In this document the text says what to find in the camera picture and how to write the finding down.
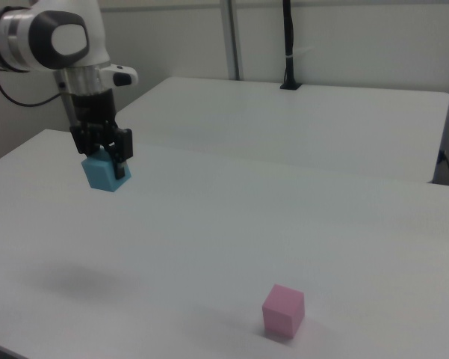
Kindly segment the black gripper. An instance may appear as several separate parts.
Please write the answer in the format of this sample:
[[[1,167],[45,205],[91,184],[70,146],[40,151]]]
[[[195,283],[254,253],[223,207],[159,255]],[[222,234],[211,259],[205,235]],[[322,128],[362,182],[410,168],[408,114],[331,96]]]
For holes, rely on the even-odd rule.
[[[133,139],[130,129],[117,128],[116,110],[111,91],[86,96],[73,94],[70,133],[80,154],[96,152],[100,146],[111,146],[111,159],[116,178],[125,176],[126,161],[133,156]]]

